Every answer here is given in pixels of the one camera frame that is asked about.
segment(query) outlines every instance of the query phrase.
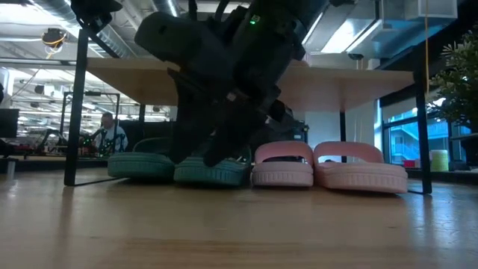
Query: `man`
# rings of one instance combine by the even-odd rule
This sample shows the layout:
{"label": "man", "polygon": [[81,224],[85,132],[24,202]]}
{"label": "man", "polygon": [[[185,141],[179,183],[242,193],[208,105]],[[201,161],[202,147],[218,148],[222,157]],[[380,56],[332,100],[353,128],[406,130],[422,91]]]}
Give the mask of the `man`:
{"label": "man", "polygon": [[[115,121],[113,119],[113,114],[110,112],[105,112],[102,116],[102,130],[106,131],[106,134],[102,135],[99,134],[96,139],[95,139],[95,146],[96,148],[99,148],[102,139],[103,143],[105,140],[113,140],[114,139],[114,125]],[[125,139],[122,141],[121,145],[121,139],[118,137],[119,135],[125,135]],[[117,142],[116,142],[116,147],[115,147],[115,152],[119,152],[120,149],[126,149],[128,146],[128,138],[126,137],[125,130],[123,130],[121,127],[117,126]]]}

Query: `shelf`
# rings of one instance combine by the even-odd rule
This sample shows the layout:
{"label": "shelf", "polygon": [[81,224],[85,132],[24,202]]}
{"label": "shelf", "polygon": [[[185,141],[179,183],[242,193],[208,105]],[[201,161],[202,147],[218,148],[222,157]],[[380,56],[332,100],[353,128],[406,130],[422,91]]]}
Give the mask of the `shelf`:
{"label": "shelf", "polygon": [[[177,105],[171,63],[149,59],[89,58],[87,70],[144,105]],[[411,72],[328,69],[293,62],[280,79],[279,97],[294,111],[345,111],[413,84]]]}

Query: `robotic arm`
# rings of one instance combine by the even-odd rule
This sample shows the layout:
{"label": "robotic arm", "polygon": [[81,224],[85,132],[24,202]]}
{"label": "robotic arm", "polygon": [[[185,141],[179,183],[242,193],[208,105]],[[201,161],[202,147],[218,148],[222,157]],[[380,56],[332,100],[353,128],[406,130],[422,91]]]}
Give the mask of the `robotic arm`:
{"label": "robotic arm", "polygon": [[221,0],[214,18],[205,22],[195,20],[194,0],[189,19],[153,13],[134,38],[158,59],[181,67],[179,72],[168,70],[179,97],[170,150],[175,163],[213,132],[204,157],[208,166],[248,144],[267,120],[276,121],[281,130],[297,124],[291,110],[277,100],[281,90],[276,82],[292,59],[302,60],[302,40],[329,1],[253,0],[249,8],[237,7],[222,21],[228,2]]}

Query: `slide sandal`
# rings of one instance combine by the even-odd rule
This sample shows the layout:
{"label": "slide sandal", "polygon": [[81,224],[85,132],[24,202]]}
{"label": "slide sandal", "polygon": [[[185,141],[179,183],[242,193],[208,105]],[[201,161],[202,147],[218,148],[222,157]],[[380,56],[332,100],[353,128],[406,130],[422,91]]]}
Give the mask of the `slide sandal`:
{"label": "slide sandal", "polygon": [[215,167],[207,167],[202,162],[202,155],[209,145],[210,141],[206,141],[191,157],[176,165],[175,182],[238,187],[249,181],[251,164],[249,147],[236,153],[233,158],[221,161]]}
{"label": "slide sandal", "polygon": [[155,178],[171,181],[174,163],[166,156],[168,138],[150,138],[138,142],[133,152],[112,155],[108,175],[122,178]]}
{"label": "slide sandal", "polygon": [[[302,157],[307,163],[267,161],[267,159],[286,156]],[[310,146],[300,141],[264,144],[255,152],[252,184],[254,186],[311,187],[314,184],[313,160]]]}
{"label": "slide sandal", "polygon": [[[366,162],[319,163],[319,157],[330,155],[357,157]],[[320,143],[314,150],[314,161],[315,182],[325,188],[393,194],[408,191],[405,168],[384,164],[380,150],[366,143]]]}

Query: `wooden table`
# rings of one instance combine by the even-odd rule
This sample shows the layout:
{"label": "wooden table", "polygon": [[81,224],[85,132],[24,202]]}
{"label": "wooden table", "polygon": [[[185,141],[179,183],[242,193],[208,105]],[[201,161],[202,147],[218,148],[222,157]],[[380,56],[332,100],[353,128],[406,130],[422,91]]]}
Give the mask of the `wooden table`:
{"label": "wooden table", "polygon": [[[79,170],[78,180],[107,177]],[[433,198],[0,179],[2,269],[476,268],[478,189]]]}
{"label": "wooden table", "polygon": [[[87,70],[144,105],[177,105],[167,68],[148,59],[88,58]],[[309,67],[294,61],[279,81],[279,97],[294,111],[346,111],[414,83],[412,72]]]}

